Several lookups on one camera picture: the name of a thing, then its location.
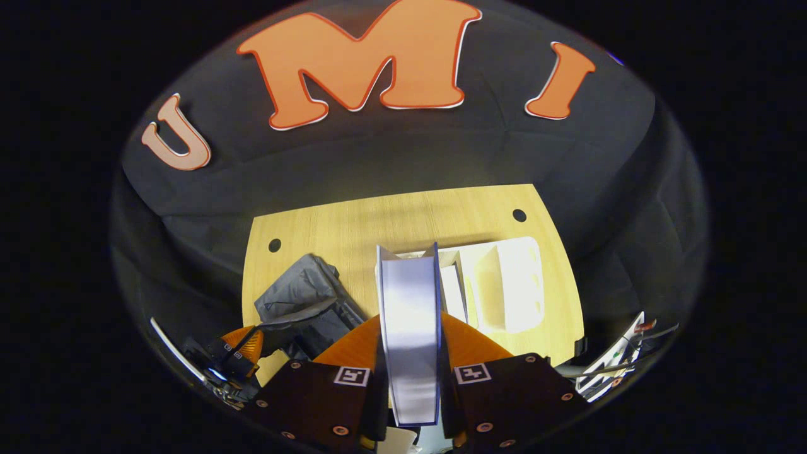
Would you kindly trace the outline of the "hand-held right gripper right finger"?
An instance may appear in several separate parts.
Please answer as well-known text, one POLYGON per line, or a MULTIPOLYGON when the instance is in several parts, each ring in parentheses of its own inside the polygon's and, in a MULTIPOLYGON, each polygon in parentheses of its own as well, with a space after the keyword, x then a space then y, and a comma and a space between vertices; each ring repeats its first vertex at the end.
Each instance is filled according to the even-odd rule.
POLYGON ((525 451, 590 412, 548 359, 511 354, 450 314, 441 317, 440 395, 453 451, 525 451))

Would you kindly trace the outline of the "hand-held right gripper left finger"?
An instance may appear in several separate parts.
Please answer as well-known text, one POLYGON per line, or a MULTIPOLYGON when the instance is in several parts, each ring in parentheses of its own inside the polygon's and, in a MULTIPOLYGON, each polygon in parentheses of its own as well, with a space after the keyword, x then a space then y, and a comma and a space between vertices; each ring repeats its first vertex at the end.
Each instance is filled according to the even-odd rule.
POLYGON ((298 451, 376 451, 386 440, 388 378, 380 316, 313 361, 288 361, 250 402, 250 420, 298 451))

